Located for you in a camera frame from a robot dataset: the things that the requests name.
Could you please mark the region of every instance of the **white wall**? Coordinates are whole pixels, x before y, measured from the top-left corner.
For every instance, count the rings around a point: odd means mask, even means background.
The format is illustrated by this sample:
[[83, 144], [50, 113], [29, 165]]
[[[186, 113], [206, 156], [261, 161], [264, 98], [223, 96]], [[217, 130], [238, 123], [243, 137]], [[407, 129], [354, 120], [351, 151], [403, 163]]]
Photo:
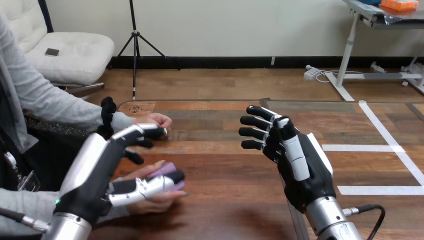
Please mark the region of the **white wall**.
[[[128, 0], [47, 0], [56, 32], [131, 35]], [[352, 16], [342, 0], [134, 0], [138, 30], [167, 56], [342, 56]], [[413, 56], [421, 30], [359, 25], [355, 56]], [[132, 55], [132, 45], [123, 55]], [[158, 55], [147, 44], [144, 56]]]

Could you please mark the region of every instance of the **power strip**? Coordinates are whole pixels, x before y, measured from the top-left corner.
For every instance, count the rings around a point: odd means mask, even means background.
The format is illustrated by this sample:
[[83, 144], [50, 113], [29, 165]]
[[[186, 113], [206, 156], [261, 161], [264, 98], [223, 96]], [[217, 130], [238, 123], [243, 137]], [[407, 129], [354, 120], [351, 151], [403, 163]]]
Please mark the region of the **power strip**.
[[318, 74], [320, 74], [320, 70], [318, 70], [318, 69], [317, 69], [317, 68], [315, 68], [315, 67], [312, 67], [311, 69], [309, 69], [308, 71], [306, 71], [306, 72], [303, 74], [303, 77], [304, 77], [305, 79], [312, 80], [312, 79], [315, 79], [315, 78], [318, 76]]

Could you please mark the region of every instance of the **black tripod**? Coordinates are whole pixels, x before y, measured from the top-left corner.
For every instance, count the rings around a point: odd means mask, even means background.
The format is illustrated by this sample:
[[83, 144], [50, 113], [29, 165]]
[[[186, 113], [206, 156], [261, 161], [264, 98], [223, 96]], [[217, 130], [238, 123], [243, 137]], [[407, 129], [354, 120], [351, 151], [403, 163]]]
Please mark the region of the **black tripod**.
[[[139, 38], [141, 38], [143, 41], [145, 41], [145, 43], [147, 43], [152, 49], [154, 49], [157, 53], [159, 53], [163, 59], [165, 60], [169, 60], [169, 58], [167, 58], [167, 56], [165, 56], [161, 51], [159, 51], [155, 46], [153, 46], [149, 41], [147, 41], [141, 34], [139, 31], [137, 31], [136, 29], [136, 19], [134, 17], [134, 7], [133, 7], [133, 0], [129, 0], [129, 7], [131, 10], [131, 19], [132, 19], [132, 29], [133, 32], [131, 32], [131, 37], [129, 37], [128, 41], [125, 43], [125, 45], [123, 46], [122, 50], [119, 52], [117, 58], [119, 58], [122, 54], [122, 52], [125, 50], [125, 48], [128, 46], [128, 44], [131, 42], [131, 40], [134, 39], [134, 68], [133, 68], [133, 79], [132, 79], [132, 99], [135, 100], [136, 99], [136, 70], [137, 70], [137, 59], [141, 59], [142, 57], [140, 56], [140, 49], [139, 49]], [[175, 61], [175, 63], [173, 64], [176, 69], [181, 70], [180, 65], [178, 64], [178, 62]]]

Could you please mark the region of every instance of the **gray sweater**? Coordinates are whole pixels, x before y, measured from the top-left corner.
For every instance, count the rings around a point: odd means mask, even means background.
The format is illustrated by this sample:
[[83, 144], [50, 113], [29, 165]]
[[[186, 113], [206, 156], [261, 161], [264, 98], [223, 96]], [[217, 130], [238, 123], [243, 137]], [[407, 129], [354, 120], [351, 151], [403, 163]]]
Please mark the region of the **gray sweater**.
[[[101, 107], [74, 97], [54, 87], [28, 61], [0, 16], [0, 84], [4, 89], [0, 102], [0, 126], [23, 153], [38, 140], [27, 133], [21, 106], [40, 118], [95, 130], [102, 124]], [[128, 127], [134, 118], [121, 112], [113, 116], [116, 130]], [[8, 191], [0, 188], [0, 208], [49, 222], [58, 192]], [[115, 208], [101, 221], [128, 214]], [[0, 216], [0, 238], [6, 235], [29, 235], [37, 232]]]

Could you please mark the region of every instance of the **wooden table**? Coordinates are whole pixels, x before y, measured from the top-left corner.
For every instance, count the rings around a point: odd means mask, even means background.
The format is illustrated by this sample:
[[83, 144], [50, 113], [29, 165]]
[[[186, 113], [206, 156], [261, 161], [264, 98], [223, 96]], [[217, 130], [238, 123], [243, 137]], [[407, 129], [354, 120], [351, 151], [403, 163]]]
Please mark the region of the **wooden table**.
[[[169, 212], [113, 220], [90, 239], [123, 240], [290, 240], [298, 236], [276, 165], [257, 150], [244, 150], [239, 119], [248, 105], [265, 105], [289, 115], [320, 144], [387, 145], [358, 103], [287, 101], [133, 101], [119, 110], [133, 117], [151, 112], [173, 119], [170, 141], [147, 150], [136, 148], [146, 164], [176, 163], [186, 173], [188, 197]], [[369, 103], [414, 163], [424, 169], [424, 122], [404, 103]], [[413, 105], [418, 112], [424, 104]], [[326, 152], [335, 186], [420, 186], [394, 152]], [[124, 159], [116, 175], [137, 168]], [[341, 195], [344, 208], [363, 204], [386, 207], [386, 219], [374, 239], [422, 238], [424, 196]], [[364, 238], [378, 212], [350, 218]], [[314, 239], [311, 229], [310, 238]]]

